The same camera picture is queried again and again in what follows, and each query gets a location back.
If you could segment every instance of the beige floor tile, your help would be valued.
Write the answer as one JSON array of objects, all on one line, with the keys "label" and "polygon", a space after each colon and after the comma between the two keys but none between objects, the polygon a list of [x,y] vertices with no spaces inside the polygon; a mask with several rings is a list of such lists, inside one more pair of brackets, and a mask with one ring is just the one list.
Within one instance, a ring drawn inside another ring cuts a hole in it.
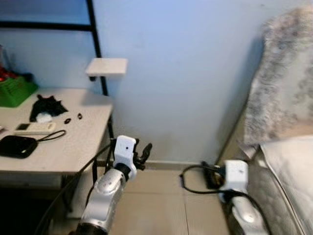
[{"label": "beige floor tile", "polygon": [[189,235],[228,235],[217,195],[185,196]]},{"label": "beige floor tile", "polygon": [[138,171],[135,180],[127,182],[125,192],[182,194],[179,174],[176,170]]},{"label": "beige floor tile", "polygon": [[110,235],[187,235],[182,195],[124,193]]}]

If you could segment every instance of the white remote control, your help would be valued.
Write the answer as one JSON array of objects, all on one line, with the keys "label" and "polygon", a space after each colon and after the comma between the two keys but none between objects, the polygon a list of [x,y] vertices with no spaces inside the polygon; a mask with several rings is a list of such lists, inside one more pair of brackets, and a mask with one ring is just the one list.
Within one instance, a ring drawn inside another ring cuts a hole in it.
[{"label": "white remote control", "polygon": [[48,135],[55,130],[56,123],[23,123],[20,124],[14,131],[14,135]]}]

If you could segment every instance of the green basket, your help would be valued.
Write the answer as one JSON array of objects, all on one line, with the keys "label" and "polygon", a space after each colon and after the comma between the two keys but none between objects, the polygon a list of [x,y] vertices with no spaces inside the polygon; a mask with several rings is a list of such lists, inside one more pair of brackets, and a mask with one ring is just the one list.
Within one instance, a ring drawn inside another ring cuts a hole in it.
[{"label": "green basket", "polygon": [[24,77],[8,78],[0,82],[0,107],[17,107],[23,103],[38,86],[27,82]]}]

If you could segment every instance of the baseboard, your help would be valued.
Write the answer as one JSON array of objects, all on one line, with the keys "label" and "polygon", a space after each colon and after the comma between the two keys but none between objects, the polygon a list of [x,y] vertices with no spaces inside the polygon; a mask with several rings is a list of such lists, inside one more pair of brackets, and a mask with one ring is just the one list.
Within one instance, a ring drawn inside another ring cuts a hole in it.
[{"label": "baseboard", "polygon": [[190,165],[197,164],[199,163],[148,160],[145,165],[146,169],[151,170],[183,170]]}]

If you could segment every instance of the light blue wall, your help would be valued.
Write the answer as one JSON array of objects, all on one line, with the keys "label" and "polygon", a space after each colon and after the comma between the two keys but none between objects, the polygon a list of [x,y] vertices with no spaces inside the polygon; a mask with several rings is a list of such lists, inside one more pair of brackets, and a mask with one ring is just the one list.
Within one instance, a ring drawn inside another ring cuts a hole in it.
[{"label": "light blue wall", "polygon": [[[94,0],[102,50],[129,59],[125,78],[109,81],[115,133],[151,141],[153,160],[213,162],[260,61],[262,23],[309,2]],[[88,21],[83,0],[29,3],[0,0],[0,18]],[[84,74],[94,57],[88,33],[1,30],[0,44],[42,86],[99,92]]]}]

